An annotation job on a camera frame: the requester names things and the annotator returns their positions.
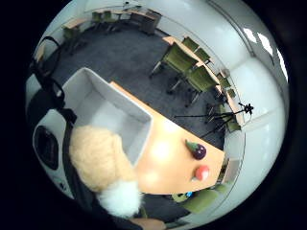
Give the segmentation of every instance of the chair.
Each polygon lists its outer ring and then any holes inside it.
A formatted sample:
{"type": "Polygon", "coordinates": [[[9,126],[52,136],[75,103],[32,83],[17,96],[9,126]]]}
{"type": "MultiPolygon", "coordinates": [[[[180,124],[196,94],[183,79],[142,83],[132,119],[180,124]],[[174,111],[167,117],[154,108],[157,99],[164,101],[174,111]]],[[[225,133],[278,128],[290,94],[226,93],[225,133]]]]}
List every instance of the chair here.
{"type": "Polygon", "coordinates": [[[70,55],[73,54],[75,47],[78,45],[78,37],[81,34],[79,28],[69,29],[67,27],[63,28],[64,42],[66,44],[66,50],[70,55]]]}
{"type": "Polygon", "coordinates": [[[197,214],[208,208],[218,196],[219,194],[214,190],[201,190],[181,205],[189,212],[197,214]]]}
{"type": "Polygon", "coordinates": [[[172,198],[175,202],[180,203],[180,202],[183,202],[184,200],[188,199],[189,197],[186,196],[185,194],[174,194],[174,195],[172,195],[172,198]]]}
{"type": "Polygon", "coordinates": [[[229,88],[229,87],[231,87],[231,84],[229,83],[228,79],[224,78],[222,75],[218,74],[217,75],[217,79],[219,80],[220,86],[222,88],[229,88]]]}
{"type": "Polygon", "coordinates": [[[176,87],[182,82],[182,78],[184,78],[187,72],[192,69],[193,66],[196,65],[198,61],[193,59],[189,55],[185,54],[184,51],[180,49],[180,47],[174,42],[172,46],[168,48],[162,60],[159,61],[150,74],[150,78],[153,77],[153,74],[156,73],[156,70],[163,66],[163,64],[167,64],[172,69],[174,69],[181,78],[177,81],[177,83],[168,90],[168,93],[172,93],[176,87]]]}
{"type": "Polygon", "coordinates": [[[210,56],[201,47],[197,49],[195,54],[203,61],[203,63],[208,64],[211,62],[210,56]]]}
{"type": "Polygon", "coordinates": [[[193,52],[195,52],[195,50],[199,47],[199,44],[192,40],[189,36],[184,37],[182,44],[193,52]]]}
{"type": "Polygon", "coordinates": [[[230,98],[236,97],[236,93],[234,92],[233,89],[228,89],[227,94],[230,96],[230,98]]]}
{"type": "Polygon", "coordinates": [[[208,91],[210,88],[217,85],[204,66],[200,66],[192,70],[191,73],[188,73],[187,81],[196,90],[197,94],[186,107],[193,104],[202,92],[208,91]]]}
{"type": "MultiPolygon", "coordinates": [[[[214,105],[210,105],[207,107],[207,109],[209,110],[208,115],[213,114],[214,113],[214,108],[218,107],[218,111],[215,111],[216,113],[226,113],[225,109],[224,109],[224,104],[223,103],[219,103],[219,104],[214,104],[214,105]]],[[[238,124],[238,122],[236,121],[235,115],[233,115],[233,118],[231,118],[229,120],[230,117],[224,117],[222,118],[223,122],[227,122],[226,124],[224,124],[223,126],[221,126],[218,131],[221,131],[223,128],[227,128],[228,132],[234,132],[236,130],[241,130],[240,125],[238,124]]],[[[208,116],[207,120],[205,121],[205,123],[209,123],[214,119],[213,116],[208,116]]]]}
{"type": "Polygon", "coordinates": [[[94,24],[94,31],[96,31],[100,25],[104,22],[102,18],[102,14],[100,12],[93,12],[92,13],[92,23],[94,24]]]}
{"type": "Polygon", "coordinates": [[[221,96],[225,97],[224,90],[231,87],[231,84],[229,83],[228,79],[224,78],[221,74],[218,74],[216,77],[219,80],[220,86],[222,88],[222,92],[219,91],[219,94],[216,96],[216,99],[218,99],[221,96]]]}
{"type": "Polygon", "coordinates": [[[214,188],[214,190],[220,194],[224,194],[228,190],[228,185],[226,183],[219,184],[214,188]]]}
{"type": "Polygon", "coordinates": [[[140,214],[141,214],[141,217],[142,217],[142,218],[144,218],[144,219],[147,219],[147,218],[148,218],[146,209],[145,209],[145,207],[144,207],[143,205],[142,205],[141,208],[140,208],[140,214]]]}
{"type": "Polygon", "coordinates": [[[103,21],[108,24],[106,28],[106,33],[108,33],[111,29],[114,29],[114,24],[117,22],[117,19],[112,18],[111,11],[104,11],[103,21]]]}

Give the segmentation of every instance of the table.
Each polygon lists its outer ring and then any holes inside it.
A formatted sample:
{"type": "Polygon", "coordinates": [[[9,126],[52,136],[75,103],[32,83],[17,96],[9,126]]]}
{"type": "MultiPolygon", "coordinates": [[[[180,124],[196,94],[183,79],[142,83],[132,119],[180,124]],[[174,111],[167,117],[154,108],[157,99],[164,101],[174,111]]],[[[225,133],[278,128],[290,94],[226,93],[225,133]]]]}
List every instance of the table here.
{"type": "Polygon", "coordinates": [[[141,16],[144,16],[144,17],[148,17],[152,20],[155,20],[154,16],[148,15],[145,12],[142,12],[142,11],[129,11],[129,13],[134,13],[134,14],[141,15],[141,16]]]}
{"type": "MultiPolygon", "coordinates": [[[[167,43],[169,43],[170,45],[172,45],[174,42],[180,47],[180,49],[182,51],[184,51],[184,53],[186,53],[188,56],[194,58],[195,60],[198,61],[197,66],[204,66],[205,69],[207,70],[207,72],[209,73],[209,75],[211,76],[211,78],[219,83],[218,78],[216,77],[216,75],[212,72],[212,70],[210,68],[208,68],[208,66],[206,64],[204,64],[204,62],[193,52],[191,51],[188,47],[186,47],[181,41],[179,41],[178,39],[176,39],[173,36],[164,36],[163,40],[166,41],[167,43]]],[[[217,90],[222,93],[223,89],[221,88],[220,85],[216,86],[217,90]]],[[[241,108],[239,107],[239,105],[237,105],[234,100],[229,96],[229,94],[227,92],[224,92],[227,98],[227,102],[229,104],[230,109],[232,110],[232,112],[237,112],[240,111],[241,108]]],[[[235,115],[237,122],[239,125],[243,125],[244,124],[244,119],[243,119],[243,115],[241,113],[238,113],[235,115]]]]}
{"type": "Polygon", "coordinates": [[[79,27],[85,21],[87,21],[86,18],[75,18],[70,20],[69,22],[66,22],[63,26],[68,29],[73,29],[75,27],[79,27]]]}
{"type": "Polygon", "coordinates": [[[37,48],[37,51],[35,53],[35,60],[37,62],[40,62],[43,59],[44,51],[45,51],[45,43],[42,42],[39,44],[39,47],[37,48]]]}
{"type": "Polygon", "coordinates": [[[110,84],[153,116],[153,129],[135,166],[141,192],[153,195],[184,194],[216,184],[224,161],[222,150],[168,120],[115,82],[110,84]],[[185,139],[204,145],[206,156],[200,161],[194,159],[185,146],[185,139]],[[209,167],[209,176],[205,181],[191,181],[196,168],[202,164],[209,167]]]}

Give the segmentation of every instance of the tripod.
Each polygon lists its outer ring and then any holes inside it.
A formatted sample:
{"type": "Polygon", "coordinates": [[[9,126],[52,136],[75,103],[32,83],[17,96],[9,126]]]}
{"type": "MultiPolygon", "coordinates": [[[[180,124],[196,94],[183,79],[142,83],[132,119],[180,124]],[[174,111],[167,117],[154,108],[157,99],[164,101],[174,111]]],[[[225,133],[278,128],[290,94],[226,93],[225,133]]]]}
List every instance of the tripod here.
{"type": "Polygon", "coordinates": [[[203,114],[203,115],[186,115],[186,116],[174,116],[174,118],[178,118],[178,117],[211,117],[215,120],[218,119],[223,119],[224,122],[221,123],[220,125],[218,125],[217,127],[215,127],[214,129],[212,129],[211,131],[203,134],[201,136],[201,138],[209,135],[210,133],[215,132],[216,130],[220,129],[221,127],[223,127],[224,125],[226,125],[228,122],[230,122],[232,119],[235,118],[235,115],[241,112],[246,112],[249,113],[250,115],[252,114],[252,109],[254,108],[253,106],[249,104],[247,105],[243,105],[242,103],[239,103],[240,106],[243,107],[242,110],[237,111],[237,112],[225,112],[225,113],[213,113],[213,114],[203,114]]]}

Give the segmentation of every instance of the gray carpet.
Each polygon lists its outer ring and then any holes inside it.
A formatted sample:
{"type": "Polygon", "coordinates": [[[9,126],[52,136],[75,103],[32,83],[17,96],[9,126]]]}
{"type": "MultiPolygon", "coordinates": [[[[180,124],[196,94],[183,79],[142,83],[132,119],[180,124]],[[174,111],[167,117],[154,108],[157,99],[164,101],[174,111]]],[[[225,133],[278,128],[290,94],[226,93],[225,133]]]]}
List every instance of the gray carpet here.
{"type": "MultiPolygon", "coordinates": [[[[175,115],[206,113],[208,103],[217,103],[214,90],[202,93],[194,104],[186,108],[184,105],[191,97],[186,82],[173,95],[166,93],[176,82],[177,73],[174,70],[166,67],[149,79],[149,74],[168,47],[160,36],[146,35],[135,26],[122,25],[120,32],[108,35],[103,30],[88,30],[83,33],[82,39],[87,44],[78,48],[73,56],[61,52],[59,66],[54,74],[59,83],[65,83],[78,69],[85,66],[106,81],[119,83],[138,99],[197,136],[216,126],[215,122],[205,125],[203,118],[174,118],[175,115]]],[[[204,140],[222,150],[224,133],[213,133],[204,140]]],[[[188,214],[179,204],[162,195],[145,195],[144,201],[149,218],[170,222],[188,214]]]]}

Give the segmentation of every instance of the fisheye lens view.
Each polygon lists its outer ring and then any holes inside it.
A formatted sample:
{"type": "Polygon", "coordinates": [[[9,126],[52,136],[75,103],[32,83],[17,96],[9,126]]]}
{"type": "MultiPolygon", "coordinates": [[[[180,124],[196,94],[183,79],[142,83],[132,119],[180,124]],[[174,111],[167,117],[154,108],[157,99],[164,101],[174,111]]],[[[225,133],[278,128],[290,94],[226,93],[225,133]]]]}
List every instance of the fisheye lens view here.
{"type": "Polygon", "coordinates": [[[289,115],[282,50],[241,0],[72,0],[33,51],[32,146],[121,229],[193,229],[244,202],[289,115]]]}

